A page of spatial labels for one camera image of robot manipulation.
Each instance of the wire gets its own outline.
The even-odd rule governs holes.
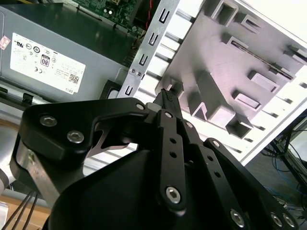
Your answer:
[[[22,3],[24,3],[24,4],[33,4],[32,2],[27,1],[27,0],[18,0],[18,1],[20,1],[20,2],[22,2]]]
[[[273,163],[273,158],[272,158],[272,165],[273,165],[274,169],[276,169],[277,171],[284,172],[284,173],[290,172],[290,170],[280,170],[280,169],[277,169],[276,166]]]
[[[10,224],[10,222],[14,219],[14,217],[16,216],[16,214],[19,212],[19,210],[21,209],[21,207],[25,204],[25,202],[27,201],[27,199],[29,198],[29,196],[32,196],[34,192],[30,192],[25,198],[24,200],[20,203],[20,205],[16,208],[16,210],[12,213],[11,217],[7,220],[7,222],[5,223],[5,225],[2,227],[2,230],[5,230],[8,225]]]
[[[285,194],[281,194],[281,193],[278,193],[276,192],[274,189],[268,187],[268,186],[265,186],[263,185],[263,187],[265,187],[266,189],[270,190],[272,193],[274,193],[276,196],[281,196],[284,200],[287,200],[288,202],[292,203],[291,201],[291,198]]]
[[[295,132],[304,132],[304,131],[307,131],[307,129],[293,130],[293,133],[295,133]]]
[[[306,221],[306,220],[304,220],[304,221],[299,225],[299,227],[301,227],[301,226],[305,223],[305,221]]]
[[[34,199],[34,202],[33,202],[33,204],[32,204],[32,207],[31,207],[31,209],[30,209],[30,212],[29,212],[29,215],[28,215],[28,217],[27,217],[27,220],[26,220],[25,223],[24,223],[23,230],[26,230],[27,227],[28,227],[28,225],[29,225],[31,216],[32,216],[32,214],[33,214],[33,211],[34,211],[34,208],[35,208],[35,205],[36,205],[36,202],[37,202],[37,194],[36,194],[36,196],[35,196],[35,199]]]
[[[148,18],[147,18],[147,22],[146,22],[146,30],[148,30],[148,27],[149,27],[152,9],[153,9],[153,0],[149,0],[149,11],[148,11]]]
[[[276,169],[278,169],[277,158],[275,158],[275,164],[276,164]],[[296,186],[288,178],[286,178],[285,176],[282,175],[282,173],[280,171],[277,170],[277,172],[285,181],[288,182],[288,184],[290,185],[291,188],[293,188],[294,190],[298,191],[300,194],[306,195],[306,194],[302,193],[301,191],[299,191],[296,188]]]
[[[292,144],[289,144],[289,145],[290,145],[290,146],[293,148],[293,150],[297,153],[299,159],[301,160],[302,164],[304,165],[304,161],[302,160],[301,156],[298,154],[298,152],[296,151],[296,149],[293,147]]]
[[[32,199],[32,196],[33,196],[33,193],[30,195],[30,197],[28,198],[28,200],[25,202],[24,206],[23,206],[23,209],[21,209],[20,213],[19,213],[19,216],[17,217],[17,220],[14,224],[14,226],[12,227],[12,230],[15,230],[17,228],[17,225],[19,224],[19,221],[21,219],[21,217],[23,216],[24,214],[24,211],[28,205],[28,203],[30,202],[30,200]]]

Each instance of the screw hole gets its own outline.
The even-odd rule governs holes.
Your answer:
[[[214,174],[215,174],[218,178],[221,177],[221,175],[220,175],[217,171],[215,171]]]
[[[169,155],[171,155],[172,158],[176,158],[177,155],[174,152],[170,152]]]
[[[173,144],[176,144],[176,143],[177,143],[176,140],[173,139],[173,138],[170,138],[169,140],[170,140]]]

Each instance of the black cable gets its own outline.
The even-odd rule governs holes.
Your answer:
[[[307,131],[307,129],[293,130],[293,133],[295,133],[295,132],[304,132],[304,131]]]
[[[286,144],[284,146],[283,153],[286,153],[288,151],[288,147],[289,147],[289,144],[290,144],[290,139],[291,139],[291,136],[292,136],[292,132],[293,132],[293,129],[291,129],[289,135],[287,136],[287,140],[286,140]]]
[[[31,207],[31,209],[30,209],[30,212],[29,212],[29,215],[28,215],[28,217],[27,217],[27,220],[26,220],[25,223],[24,223],[23,230],[26,230],[27,227],[28,227],[28,225],[29,225],[31,216],[32,216],[32,214],[33,214],[33,211],[34,211],[34,208],[35,208],[35,205],[36,205],[36,202],[37,202],[37,194],[36,194],[36,196],[35,196],[35,199],[34,199],[34,202],[33,202],[33,204],[32,204],[32,207]]]
[[[305,221],[306,221],[306,220],[304,220],[299,226],[301,227],[301,226],[305,223]]]
[[[296,149],[293,147],[292,144],[289,144],[289,145],[290,145],[290,146],[293,148],[293,150],[297,153],[299,159],[301,160],[302,164],[304,165],[304,161],[302,160],[301,156],[298,154],[298,152],[296,151]]]
[[[276,165],[274,165],[273,158],[272,158],[272,165],[273,165],[274,169],[276,169],[277,171],[284,172],[284,173],[290,172],[290,170],[280,170],[280,169],[277,169]]]
[[[19,212],[19,210],[21,209],[21,207],[25,204],[25,202],[27,201],[27,199],[29,198],[29,196],[32,196],[34,192],[30,192],[25,198],[24,200],[20,203],[20,205],[16,208],[16,210],[12,213],[11,217],[8,219],[8,221],[5,223],[5,225],[2,227],[2,230],[5,230],[8,225],[11,223],[11,221],[14,219],[14,217],[16,216],[16,214]]]
[[[19,224],[19,221],[21,219],[21,217],[23,216],[24,214],[24,211],[25,211],[25,208],[27,207],[28,203],[30,202],[30,200],[32,199],[32,196],[33,196],[33,193],[30,195],[30,197],[28,198],[28,200],[25,202],[24,206],[23,206],[23,209],[21,209],[20,213],[19,213],[19,216],[17,217],[17,220],[14,224],[14,226],[12,227],[12,230],[15,230],[17,228],[17,225]]]

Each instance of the gray metal panel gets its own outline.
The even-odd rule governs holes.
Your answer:
[[[239,6],[237,16],[248,14],[254,18],[261,25],[257,28],[259,33],[251,32],[241,23],[237,23],[236,17],[228,27],[225,27],[205,15],[206,2],[174,60],[165,72],[165,76],[183,82],[185,92],[180,99],[180,104],[181,108],[188,112],[188,98],[196,91],[198,72],[208,71],[212,74],[226,101],[234,110],[252,119],[258,111],[245,108],[237,103],[232,97],[233,93],[237,90],[265,106],[287,81],[284,77],[270,73],[269,67],[256,57],[243,52],[232,44],[222,42],[225,34],[233,36],[242,44],[246,44],[249,51],[267,62],[277,63],[292,74],[297,73],[303,65],[283,54],[284,51],[289,50],[290,45],[301,50],[305,49],[238,3],[236,3]],[[280,88],[271,93],[252,82],[248,78],[252,71],[259,72],[278,84]]]
[[[86,65],[79,92],[70,95],[11,70],[11,41],[1,50],[1,77],[10,83],[60,102],[99,99],[108,79],[123,83],[128,69],[117,62],[124,60],[133,38],[62,4],[12,5],[0,7],[0,12],[5,15],[1,20],[0,13],[2,35],[12,39],[17,33]]]

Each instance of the blue cable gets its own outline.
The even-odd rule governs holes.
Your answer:
[[[288,202],[292,203],[291,199],[289,196],[285,195],[285,194],[281,194],[281,193],[278,193],[276,192],[274,189],[268,187],[268,186],[265,186],[263,185],[263,187],[265,187],[266,189],[270,190],[272,193],[274,193],[275,195],[278,195],[278,196],[281,196],[282,198],[284,198],[285,200],[287,200]]]
[[[281,172],[278,170],[277,158],[275,158],[275,164],[276,164],[276,170],[277,170],[278,174],[279,174],[285,181],[288,182],[288,184],[290,185],[290,187],[293,188],[294,190],[298,191],[300,194],[306,195],[305,193],[302,193],[301,191],[299,191],[299,190],[296,188],[296,186],[295,186],[288,178],[286,178],[285,176],[283,176],[283,175],[281,174]]]

